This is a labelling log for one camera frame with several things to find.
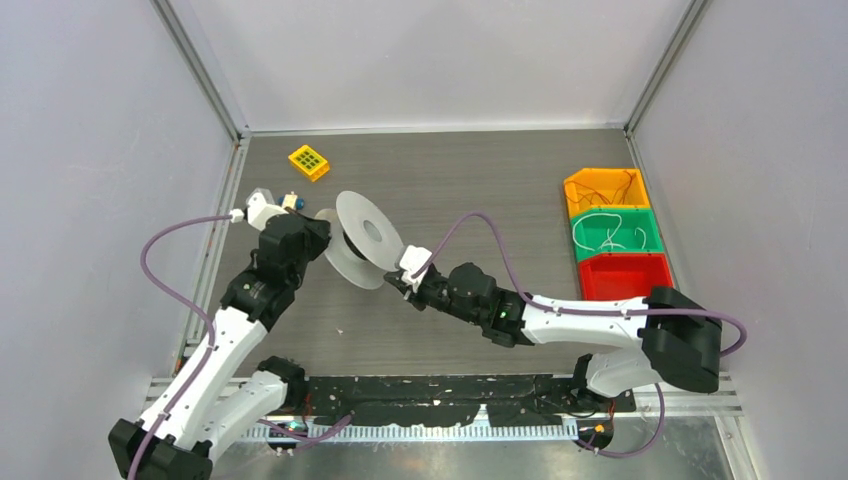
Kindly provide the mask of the translucent white spool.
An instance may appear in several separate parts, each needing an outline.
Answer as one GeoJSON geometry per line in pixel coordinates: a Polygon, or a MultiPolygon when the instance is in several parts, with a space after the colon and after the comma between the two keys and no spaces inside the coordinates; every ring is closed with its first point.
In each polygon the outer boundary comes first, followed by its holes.
{"type": "Polygon", "coordinates": [[[404,243],[389,218],[365,196],[342,191],[335,208],[322,209],[315,218],[330,223],[323,255],[351,284],[376,290],[384,284],[384,274],[396,269],[404,243]]]}

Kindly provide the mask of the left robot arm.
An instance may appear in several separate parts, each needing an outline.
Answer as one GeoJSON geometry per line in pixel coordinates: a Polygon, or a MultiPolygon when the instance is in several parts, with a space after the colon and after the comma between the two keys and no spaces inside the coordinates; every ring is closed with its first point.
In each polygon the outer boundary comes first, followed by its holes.
{"type": "Polygon", "coordinates": [[[124,479],[208,479],[221,455],[275,410],[298,412],[307,398],[305,371],[271,356],[234,394],[223,398],[237,368],[294,302],[308,264],[327,249],[331,224],[294,211],[261,225],[248,268],[227,287],[198,348],[139,419],[120,419],[109,446],[124,479]]]}

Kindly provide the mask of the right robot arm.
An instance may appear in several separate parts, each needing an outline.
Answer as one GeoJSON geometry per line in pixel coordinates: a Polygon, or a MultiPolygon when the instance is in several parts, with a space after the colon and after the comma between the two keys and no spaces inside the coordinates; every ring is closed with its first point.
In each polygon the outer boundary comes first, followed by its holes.
{"type": "Polygon", "coordinates": [[[418,278],[405,270],[384,278],[417,310],[432,308],[475,325],[496,345],[608,347],[606,354],[579,357],[574,368],[571,397],[584,410],[659,382],[695,393],[719,387],[722,325],[672,287],[626,300],[566,301],[501,288],[470,262],[447,276],[430,266],[418,278]]]}

